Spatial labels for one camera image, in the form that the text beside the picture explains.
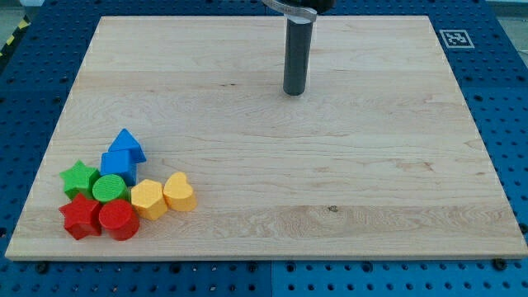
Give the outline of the silver clamp robot arm end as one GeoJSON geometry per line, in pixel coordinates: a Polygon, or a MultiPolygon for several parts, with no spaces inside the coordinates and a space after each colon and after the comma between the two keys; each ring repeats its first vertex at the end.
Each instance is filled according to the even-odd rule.
{"type": "Polygon", "coordinates": [[[332,9],[336,2],[336,0],[262,0],[265,6],[283,14],[296,24],[316,22],[317,16],[332,9]]]}

